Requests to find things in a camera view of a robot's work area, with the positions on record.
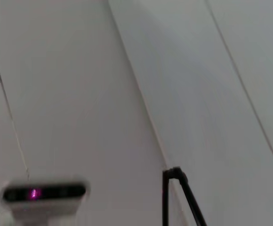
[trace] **black bar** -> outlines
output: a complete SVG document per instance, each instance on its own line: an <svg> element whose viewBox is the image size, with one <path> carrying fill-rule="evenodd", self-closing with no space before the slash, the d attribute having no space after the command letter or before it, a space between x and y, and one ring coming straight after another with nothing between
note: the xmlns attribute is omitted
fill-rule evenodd
<svg viewBox="0 0 273 226"><path fill-rule="evenodd" d="M185 173L180 169L180 167L174 167L169 170L163 171L163 200L162 200L162 209L163 209L163 226L168 226L169 224L169 207L168 207L168 193L169 193L169 180L170 179L178 179L179 183L184 191L184 194L189 203L190 209L194 216L195 222L197 226L207 226L201 210L197 204L197 201L189 187L188 178Z"/></svg>

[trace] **white device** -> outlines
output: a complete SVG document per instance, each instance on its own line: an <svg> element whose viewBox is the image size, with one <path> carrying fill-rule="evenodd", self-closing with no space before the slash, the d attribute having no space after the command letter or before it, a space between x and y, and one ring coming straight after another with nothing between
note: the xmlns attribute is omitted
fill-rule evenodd
<svg viewBox="0 0 273 226"><path fill-rule="evenodd" d="M89 194L89 182L79 178L16 180L2 189L0 202L16 223L46 226L53 218L74 215Z"/></svg>

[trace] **black metal rod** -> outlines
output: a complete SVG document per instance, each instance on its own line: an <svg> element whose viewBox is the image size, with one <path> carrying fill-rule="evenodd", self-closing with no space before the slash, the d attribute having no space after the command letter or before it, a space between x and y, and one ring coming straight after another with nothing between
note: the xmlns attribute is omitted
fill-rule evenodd
<svg viewBox="0 0 273 226"><path fill-rule="evenodd" d="M190 209L194 216L195 222L197 226L207 226L204 217L201 213L201 210L197 204L197 201L192 193L192 190L188 184L188 178L186 177L185 173L180 169L180 167L174 167L169 170L163 171L163 196L162 196L162 209L163 209L163 226L168 226L169 224L169 180L170 179L178 179L179 183L184 191L184 194L187 198L189 203Z"/></svg>

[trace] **black stand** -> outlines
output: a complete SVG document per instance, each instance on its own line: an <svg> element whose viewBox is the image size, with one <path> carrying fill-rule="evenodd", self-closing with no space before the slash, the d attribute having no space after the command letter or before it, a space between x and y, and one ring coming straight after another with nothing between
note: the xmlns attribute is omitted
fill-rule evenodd
<svg viewBox="0 0 273 226"><path fill-rule="evenodd" d="M162 197L162 205L163 205L163 226L169 226L169 180L170 179L178 179L181 187L183 188L185 197L189 203L192 214L195 218L195 222L197 226L207 226L201 210L195 200L195 197L188 185L188 179L185 173L180 169L180 167L174 167L169 170L163 171L163 197Z"/></svg>

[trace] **purple light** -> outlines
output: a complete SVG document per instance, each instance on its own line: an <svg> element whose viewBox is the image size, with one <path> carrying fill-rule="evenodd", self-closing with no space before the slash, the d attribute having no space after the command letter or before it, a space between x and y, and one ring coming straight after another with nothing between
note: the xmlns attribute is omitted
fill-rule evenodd
<svg viewBox="0 0 273 226"><path fill-rule="evenodd" d="M30 199L36 200L41 196L41 190L40 189L32 189L30 193Z"/></svg>

